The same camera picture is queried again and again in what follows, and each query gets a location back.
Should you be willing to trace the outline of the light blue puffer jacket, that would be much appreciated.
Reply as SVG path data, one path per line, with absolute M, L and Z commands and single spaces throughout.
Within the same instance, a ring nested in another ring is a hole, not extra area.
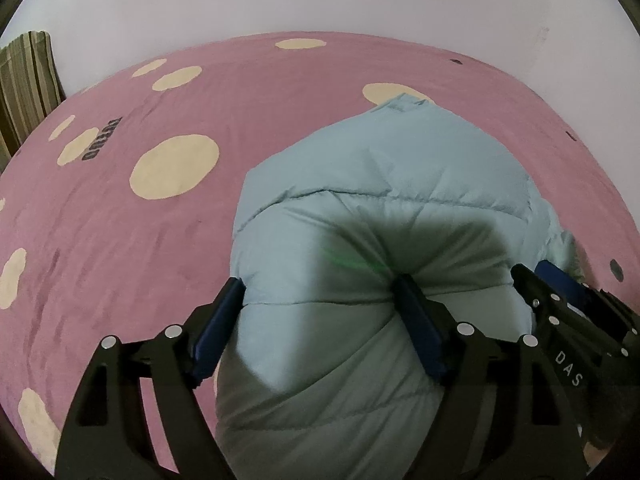
M 485 335 L 533 315 L 518 263 L 574 278 L 574 237 L 518 160 L 408 94 L 323 128 L 247 174 L 230 271 L 244 306 L 217 382 L 216 439 L 240 479 L 399 479 L 442 402 L 390 284 Z

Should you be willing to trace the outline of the green striped pillow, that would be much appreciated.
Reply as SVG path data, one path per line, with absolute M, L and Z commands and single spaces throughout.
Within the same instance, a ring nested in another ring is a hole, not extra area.
M 1 48 L 1 171 L 30 134 L 65 100 L 51 36 L 25 32 Z

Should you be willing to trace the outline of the pink polka dot bedsheet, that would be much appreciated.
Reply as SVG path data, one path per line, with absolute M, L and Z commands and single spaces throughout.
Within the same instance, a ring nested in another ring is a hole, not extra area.
M 500 142 L 573 235 L 580 278 L 638 306 L 639 233 L 620 194 L 501 70 L 336 32 L 174 52 L 71 96 L 2 174 L 1 404 L 44 468 L 99 338 L 152 336 L 224 284 L 250 170 L 403 94 Z

